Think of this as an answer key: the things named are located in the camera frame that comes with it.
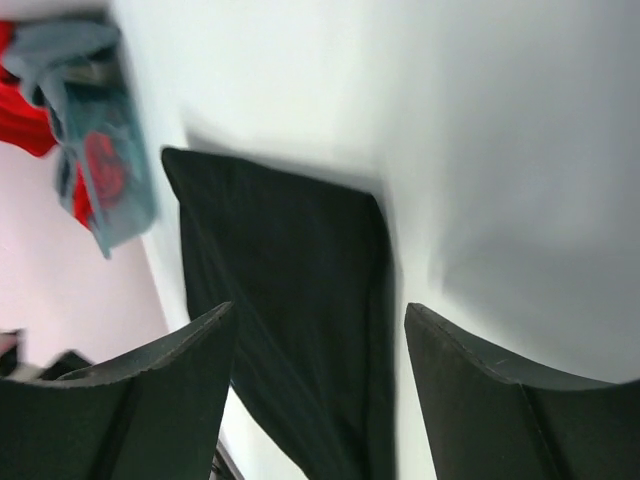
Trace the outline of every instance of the transparent container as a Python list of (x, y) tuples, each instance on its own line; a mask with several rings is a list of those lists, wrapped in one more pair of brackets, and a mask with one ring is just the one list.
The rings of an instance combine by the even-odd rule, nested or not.
[(116, 88), (67, 84), (64, 147), (80, 165), (105, 258), (144, 233), (155, 217), (151, 179), (128, 96)]

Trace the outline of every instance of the black cloth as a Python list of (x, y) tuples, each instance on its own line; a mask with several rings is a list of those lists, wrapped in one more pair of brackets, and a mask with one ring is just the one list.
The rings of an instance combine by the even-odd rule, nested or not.
[(176, 149), (192, 318), (232, 300), (232, 385), (311, 479), (395, 478), (391, 254), (375, 199), (241, 158)]
[(0, 379), (0, 478), (207, 480), (237, 332), (223, 305), (58, 380)]
[(405, 329), (438, 480), (637, 480), (640, 382), (532, 362), (422, 305)]

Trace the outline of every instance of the table surface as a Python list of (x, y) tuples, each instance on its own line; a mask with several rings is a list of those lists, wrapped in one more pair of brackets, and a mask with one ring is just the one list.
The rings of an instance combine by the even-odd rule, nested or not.
[[(628, 173), (640, 140), (628, 132), (640, 68), (637, 15), (623, 10), (116, 0), (159, 204), (143, 241), (169, 327), (188, 316), (159, 152), (223, 146), (380, 200), (397, 265), (400, 479), (435, 479), (402, 329), (410, 301), (556, 368), (637, 376), (640, 193)], [(248, 480), (303, 478), (233, 392), (221, 437)]]

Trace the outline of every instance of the red cloth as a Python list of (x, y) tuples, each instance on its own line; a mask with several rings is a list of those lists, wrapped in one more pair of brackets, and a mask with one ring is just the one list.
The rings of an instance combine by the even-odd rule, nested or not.
[[(91, 132), (84, 141), (85, 155), (101, 208), (113, 207), (122, 194), (126, 183), (126, 171), (122, 160), (111, 143), (111, 138)], [(89, 228), (93, 208), (80, 164), (77, 170), (76, 188), (73, 192), (73, 216)]]
[[(11, 22), (0, 21), (0, 56), (11, 42), (13, 27)], [(0, 66), (0, 141), (42, 157), (56, 144), (47, 112), (29, 105), (18, 87), (17, 80)]]

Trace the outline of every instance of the blue-gray cloth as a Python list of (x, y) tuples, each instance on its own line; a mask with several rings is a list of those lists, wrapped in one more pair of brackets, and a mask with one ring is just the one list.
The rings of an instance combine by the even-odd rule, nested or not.
[(111, 55), (117, 28), (86, 20), (61, 20), (16, 29), (2, 65), (20, 79), (20, 91), (33, 106), (49, 111), (51, 131), (64, 143), (68, 97), (66, 70), (95, 56)]

